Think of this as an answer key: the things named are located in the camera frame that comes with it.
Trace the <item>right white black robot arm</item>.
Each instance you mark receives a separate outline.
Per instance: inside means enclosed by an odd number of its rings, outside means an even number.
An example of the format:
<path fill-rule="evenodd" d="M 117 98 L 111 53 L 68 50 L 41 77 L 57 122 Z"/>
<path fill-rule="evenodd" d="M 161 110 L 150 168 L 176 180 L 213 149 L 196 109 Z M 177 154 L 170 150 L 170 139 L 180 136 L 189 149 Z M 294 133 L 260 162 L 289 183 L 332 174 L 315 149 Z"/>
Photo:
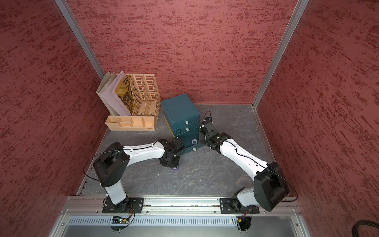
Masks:
<path fill-rule="evenodd" d="M 219 133 L 212 119 L 206 117 L 199 126 L 204 142 L 210 149 L 229 158 L 254 181 L 254 187 L 242 188 L 234 193 L 230 207 L 245 212 L 247 207 L 259 205 L 272 211 L 290 192 L 281 166 L 267 163 L 252 155 L 226 133 Z"/>

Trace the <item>teal three-drawer cabinet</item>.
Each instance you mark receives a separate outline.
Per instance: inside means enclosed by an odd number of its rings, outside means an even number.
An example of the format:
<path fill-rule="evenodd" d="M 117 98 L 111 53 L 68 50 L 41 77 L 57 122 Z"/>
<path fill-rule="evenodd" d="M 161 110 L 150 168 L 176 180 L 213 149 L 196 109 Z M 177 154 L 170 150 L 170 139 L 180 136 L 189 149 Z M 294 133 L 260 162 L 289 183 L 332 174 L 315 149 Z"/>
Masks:
<path fill-rule="evenodd" d="M 173 137 L 179 137 L 187 147 L 183 154 L 194 152 L 205 144 L 200 131 L 200 112 L 188 97 L 182 94 L 161 102 L 161 108 Z"/>

